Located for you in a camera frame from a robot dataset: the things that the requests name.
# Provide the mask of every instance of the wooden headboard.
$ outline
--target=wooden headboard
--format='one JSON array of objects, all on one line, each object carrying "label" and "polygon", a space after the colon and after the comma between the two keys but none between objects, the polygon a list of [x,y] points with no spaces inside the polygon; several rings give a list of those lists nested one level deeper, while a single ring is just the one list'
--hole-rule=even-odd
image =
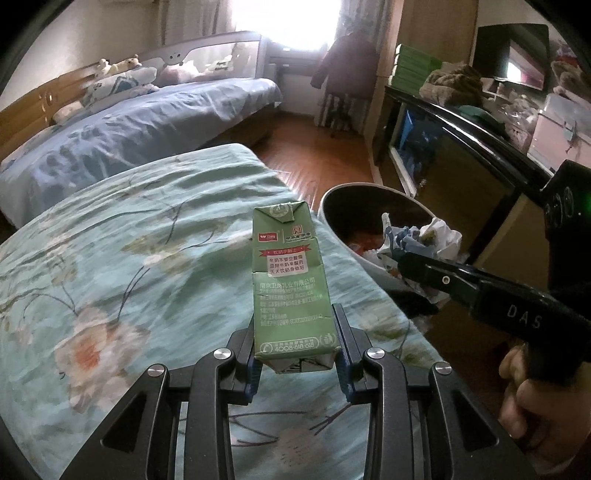
[{"label": "wooden headboard", "polygon": [[0,112],[0,160],[53,124],[63,106],[80,100],[93,80],[96,63],[65,73],[31,90]]}]

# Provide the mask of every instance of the green box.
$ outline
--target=green box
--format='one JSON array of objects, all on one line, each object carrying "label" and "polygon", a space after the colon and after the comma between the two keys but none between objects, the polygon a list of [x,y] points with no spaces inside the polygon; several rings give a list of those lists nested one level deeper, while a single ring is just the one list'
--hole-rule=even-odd
[{"label": "green box", "polygon": [[421,87],[423,86],[421,85],[416,85],[413,82],[408,82],[402,78],[397,78],[397,77],[393,77],[390,75],[389,79],[388,79],[388,84],[392,87],[392,88],[396,88],[398,90],[402,90],[403,92],[408,93],[409,95],[413,95],[415,97],[419,96],[419,91],[421,89]]},{"label": "green box", "polygon": [[306,202],[252,218],[255,357],[277,373],[330,370],[340,349]]},{"label": "green box", "polygon": [[403,66],[420,75],[428,76],[433,70],[440,69],[443,62],[425,52],[401,43],[396,47],[394,64]]},{"label": "green box", "polygon": [[408,68],[405,68],[402,65],[395,65],[394,69],[392,70],[392,76],[395,78],[400,78],[406,80],[407,82],[414,83],[415,85],[419,85],[420,87],[423,86],[425,80],[427,80],[428,75],[417,73]]}]

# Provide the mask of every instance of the floral bedspread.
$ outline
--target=floral bedspread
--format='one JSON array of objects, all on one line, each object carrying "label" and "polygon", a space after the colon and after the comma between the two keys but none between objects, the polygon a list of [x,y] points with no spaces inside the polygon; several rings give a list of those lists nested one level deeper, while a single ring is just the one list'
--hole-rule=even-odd
[{"label": "floral bedspread", "polygon": [[[226,145],[77,192],[0,247],[0,415],[44,480],[148,366],[193,364],[248,324],[253,208],[293,200],[252,152]],[[319,223],[317,233],[350,323],[406,362],[438,360]],[[362,476],[369,409],[346,404],[334,371],[265,368],[253,404],[230,413],[238,478]]]}]

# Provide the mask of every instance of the coat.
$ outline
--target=coat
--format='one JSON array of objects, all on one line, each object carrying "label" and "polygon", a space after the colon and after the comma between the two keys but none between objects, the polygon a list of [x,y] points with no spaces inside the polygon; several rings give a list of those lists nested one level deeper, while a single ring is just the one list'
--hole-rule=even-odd
[{"label": "coat", "polygon": [[362,34],[345,35],[327,52],[310,84],[320,89],[328,77],[327,93],[370,100],[374,95],[378,61],[375,47]]}]

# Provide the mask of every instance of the metal screw cap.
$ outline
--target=metal screw cap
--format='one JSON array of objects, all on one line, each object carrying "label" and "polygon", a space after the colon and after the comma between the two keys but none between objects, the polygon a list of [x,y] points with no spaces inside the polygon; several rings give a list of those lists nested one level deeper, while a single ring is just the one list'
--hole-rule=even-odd
[{"label": "metal screw cap", "polygon": [[376,347],[376,346],[368,348],[365,353],[368,354],[368,357],[373,358],[374,360],[379,360],[380,358],[384,358],[384,355],[386,355],[386,352],[384,352],[381,348]]},{"label": "metal screw cap", "polygon": [[440,375],[449,375],[452,373],[452,366],[447,362],[437,362],[435,364],[435,371]]},{"label": "metal screw cap", "polygon": [[148,368],[148,375],[151,377],[159,377],[164,373],[166,367],[160,364],[154,364]]},{"label": "metal screw cap", "polygon": [[225,360],[226,358],[230,358],[231,355],[232,351],[229,348],[218,348],[213,353],[213,356],[218,360]]}]

